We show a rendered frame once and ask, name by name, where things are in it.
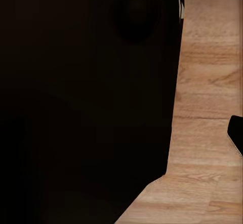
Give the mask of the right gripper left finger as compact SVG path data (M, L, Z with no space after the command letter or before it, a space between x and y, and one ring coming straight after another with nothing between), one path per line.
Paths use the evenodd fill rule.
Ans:
M21 116L0 121L0 175L26 134Z

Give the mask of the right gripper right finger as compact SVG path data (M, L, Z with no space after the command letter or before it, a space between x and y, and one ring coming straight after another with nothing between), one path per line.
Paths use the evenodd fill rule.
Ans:
M231 116L227 132L232 141L235 143L236 147L243 155L243 118L238 116Z

